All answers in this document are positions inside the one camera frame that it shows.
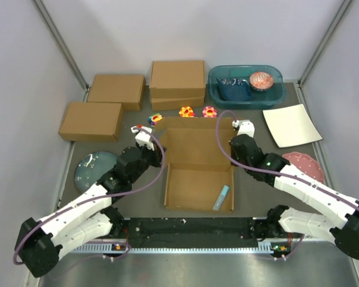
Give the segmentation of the light blue tube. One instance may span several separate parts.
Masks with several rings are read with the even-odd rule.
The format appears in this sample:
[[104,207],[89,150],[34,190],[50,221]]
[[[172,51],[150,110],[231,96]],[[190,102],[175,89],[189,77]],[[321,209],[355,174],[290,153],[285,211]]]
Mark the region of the light blue tube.
[[221,189],[221,191],[220,191],[220,193],[219,193],[219,195],[218,195],[218,197],[217,197],[217,199],[216,199],[216,201],[215,201],[215,203],[213,205],[213,208],[212,208],[213,211],[220,210],[220,208],[221,208],[226,196],[228,195],[229,191],[230,191],[230,187],[228,185],[225,185],[224,187],[222,187],[222,189]]

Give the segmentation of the brown cardboard box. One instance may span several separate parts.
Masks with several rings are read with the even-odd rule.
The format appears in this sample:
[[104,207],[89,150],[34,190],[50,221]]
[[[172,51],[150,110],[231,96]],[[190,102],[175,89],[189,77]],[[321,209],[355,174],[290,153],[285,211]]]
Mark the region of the brown cardboard box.
[[224,186],[230,189],[217,213],[234,210],[235,168],[225,156],[237,132],[231,117],[164,117],[155,126],[166,147],[164,206],[170,210],[213,212]]

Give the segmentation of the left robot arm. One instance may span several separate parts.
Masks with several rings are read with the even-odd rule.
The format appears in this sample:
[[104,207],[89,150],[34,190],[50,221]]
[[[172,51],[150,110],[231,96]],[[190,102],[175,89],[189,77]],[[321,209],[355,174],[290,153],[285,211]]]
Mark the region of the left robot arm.
[[14,247],[13,263],[25,265],[33,277],[42,277],[85,243],[102,236],[119,236],[124,228],[123,217],[113,204],[143,191],[132,185],[149,167],[163,169],[165,152],[165,147],[156,142],[127,147],[115,167],[82,195],[48,216],[24,221]]

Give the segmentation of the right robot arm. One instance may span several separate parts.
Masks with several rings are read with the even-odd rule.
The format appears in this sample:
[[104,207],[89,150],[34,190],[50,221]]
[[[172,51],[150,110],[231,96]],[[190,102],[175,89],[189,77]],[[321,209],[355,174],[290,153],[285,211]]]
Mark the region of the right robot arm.
[[249,135],[235,136],[229,145],[233,164],[317,211],[313,214],[277,206],[267,215],[271,235],[289,232],[318,237],[359,260],[359,200],[314,180],[278,154],[264,153]]

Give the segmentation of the folded cardboard box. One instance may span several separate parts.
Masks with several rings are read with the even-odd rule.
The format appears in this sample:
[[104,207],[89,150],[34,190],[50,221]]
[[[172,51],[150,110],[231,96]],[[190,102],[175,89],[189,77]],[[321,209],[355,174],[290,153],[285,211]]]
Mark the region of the folded cardboard box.
[[97,74],[88,102],[120,103],[126,111],[140,111],[145,77],[141,74]]
[[71,102],[59,135],[66,141],[116,142],[123,114],[120,103]]

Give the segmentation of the folded cardboard box back left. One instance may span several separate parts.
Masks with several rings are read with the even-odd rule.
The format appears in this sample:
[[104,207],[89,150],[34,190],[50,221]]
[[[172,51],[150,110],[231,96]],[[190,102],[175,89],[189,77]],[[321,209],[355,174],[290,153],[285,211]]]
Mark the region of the folded cardboard box back left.
[[120,103],[126,111],[140,111],[145,77],[141,74],[97,74],[88,102]]

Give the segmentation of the pink flower plush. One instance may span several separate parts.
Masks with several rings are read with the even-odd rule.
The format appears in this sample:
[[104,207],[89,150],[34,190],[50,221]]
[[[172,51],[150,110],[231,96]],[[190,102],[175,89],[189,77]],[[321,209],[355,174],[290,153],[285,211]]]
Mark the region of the pink flower plush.
[[206,106],[202,110],[202,116],[205,118],[217,118],[218,112],[213,106]]

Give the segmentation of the white square plate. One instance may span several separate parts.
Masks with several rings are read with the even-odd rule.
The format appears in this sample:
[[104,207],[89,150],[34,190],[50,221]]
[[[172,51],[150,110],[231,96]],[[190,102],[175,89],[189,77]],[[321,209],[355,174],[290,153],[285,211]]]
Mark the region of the white square plate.
[[321,141],[304,104],[263,111],[264,120],[279,148],[288,148]]

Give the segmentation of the blue round plate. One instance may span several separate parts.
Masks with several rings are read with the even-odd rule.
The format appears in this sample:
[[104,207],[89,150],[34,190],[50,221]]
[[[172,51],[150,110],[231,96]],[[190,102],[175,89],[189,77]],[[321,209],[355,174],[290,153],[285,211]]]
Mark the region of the blue round plate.
[[117,156],[109,151],[86,155],[77,165],[74,182],[80,193],[85,193],[104,173],[114,167]]

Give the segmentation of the pink dotted plate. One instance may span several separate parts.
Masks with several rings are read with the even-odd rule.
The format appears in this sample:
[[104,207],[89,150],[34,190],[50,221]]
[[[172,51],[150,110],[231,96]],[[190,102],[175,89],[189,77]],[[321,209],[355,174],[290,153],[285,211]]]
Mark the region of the pink dotted plate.
[[291,164],[295,165],[301,172],[309,177],[325,184],[325,173],[322,170],[319,162],[313,159],[310,155],[300,152],[290,152],[282,155]]

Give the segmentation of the orange flower plush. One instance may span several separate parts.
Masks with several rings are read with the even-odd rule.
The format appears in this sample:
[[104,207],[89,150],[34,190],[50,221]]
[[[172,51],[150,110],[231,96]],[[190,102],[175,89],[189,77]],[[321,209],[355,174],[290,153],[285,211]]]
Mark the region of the orange flower plush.
[[180,117],[195,117],[193,108],[190,106],[183,106],[179,111]]

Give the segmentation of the blue patterned bowl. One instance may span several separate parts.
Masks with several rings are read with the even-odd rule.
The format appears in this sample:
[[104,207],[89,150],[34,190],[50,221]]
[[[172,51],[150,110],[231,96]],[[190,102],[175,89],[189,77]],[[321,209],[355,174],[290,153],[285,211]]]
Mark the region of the blue patterned bowl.
[[252,98],[250,86],[241,78],[217,78],[218,87],[224,100],[243,102]]

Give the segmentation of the teal plastic bin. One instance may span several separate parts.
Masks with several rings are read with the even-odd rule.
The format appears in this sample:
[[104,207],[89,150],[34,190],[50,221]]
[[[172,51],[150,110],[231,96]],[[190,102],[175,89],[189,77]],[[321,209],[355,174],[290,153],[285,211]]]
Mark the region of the teal plastic bin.
[[[253,86],[254,73],[270,76],[268,88]],[[221,109],[270,109],[287,95],[280,71],[269,65],[221,65],[208,74],[208,94]]]

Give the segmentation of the red patterned bowl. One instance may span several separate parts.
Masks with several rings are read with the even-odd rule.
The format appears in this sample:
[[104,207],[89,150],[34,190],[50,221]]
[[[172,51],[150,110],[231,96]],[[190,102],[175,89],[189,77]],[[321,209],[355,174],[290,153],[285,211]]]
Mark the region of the red patterned bowl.
[[251,87],[256,91],[266,91],[273,86],[273,78],[265,72],[255,72],[249,77]]

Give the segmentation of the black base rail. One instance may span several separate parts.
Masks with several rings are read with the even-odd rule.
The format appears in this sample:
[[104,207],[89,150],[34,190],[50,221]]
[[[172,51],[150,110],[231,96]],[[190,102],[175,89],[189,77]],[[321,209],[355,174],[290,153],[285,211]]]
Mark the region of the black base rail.
[[125,239],[134,248],[254,248],[266,239],[290,236],[266,219],[131,218],[104,236]]

